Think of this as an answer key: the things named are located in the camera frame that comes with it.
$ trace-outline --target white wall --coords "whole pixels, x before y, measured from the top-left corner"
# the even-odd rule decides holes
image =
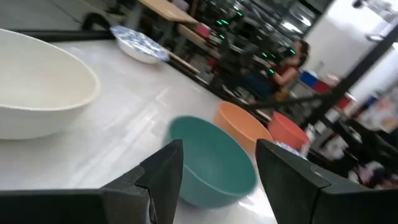
[[[311,45],[306,70],[324,67],[318,76],[348,74],[358,60],[374,45],[365,38],[382,19],[368,8],[354,9],[351,0],[336,0],[307,35]]]
[[[306,70],[314,70],[323,62],[319,77],[327,73],[344,77],[375,46],[365,35],[378,33],[386,22],[368,8],[354,9],[351,4],[351,0],[336,0],[309,33],[306,41],[311,52]],[[361,103],[376,90],[388,88],[397,78],[398,50],[391,48],[349,92]]]

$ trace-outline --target bowl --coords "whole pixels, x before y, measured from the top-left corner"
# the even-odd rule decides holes
[[[254,155],[258,139],[274,140],[255,117],[229,102],[218,105],[213,123],[232,136],[250,155]]]
[[[180,197],[200,208],[230,205],[250,194],[256,173],[248,154],[223,130],[193,116],[175,118],[165,143],[182,139]]]
[[[145,34],[123,26],[111,27],[119,48],[132,58],[148,63],[168,62],[169,53],[157,42]]]
[[[275,141],[284,143],[298,152],[301,152],[302,146],[310,140],[297,124],[278,112],[272,114],[268,130]]]
[[[62,130],[100,92],[96,75],[58,47],[0,30],[0,139]]]

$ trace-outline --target dark hair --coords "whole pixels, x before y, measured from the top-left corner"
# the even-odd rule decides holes
[[[300,61],[298,63],[298,67],[300,68],[308,59],[308,54],[310,50],[310,44],[306,42],[305,40],[298,40],[301,44],[301,49],[300,49]]]

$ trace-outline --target wooden board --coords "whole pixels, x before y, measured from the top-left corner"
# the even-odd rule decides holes
[[[168,21],[197,23],[196,19],[166,0],[139,0]]]

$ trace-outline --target red container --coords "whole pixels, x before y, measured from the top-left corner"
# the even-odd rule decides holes
[[[317,92],[317,93],[326,93],[329,90],[331,90],[331,86],[324,83],[323,81],[318,80],[316,82],[316,84],[313,86],[313,89]]]
[[[307,134],[297,124],[278,112],[274,112],[272,115],[268,131],[275,141],[285,143],[298,152],[301,151],[304,144],[310,141]]]
[[[202,23],[198,24],[195,29],[196,33],[202,37],[208,37],[210,34],[210,28]]]

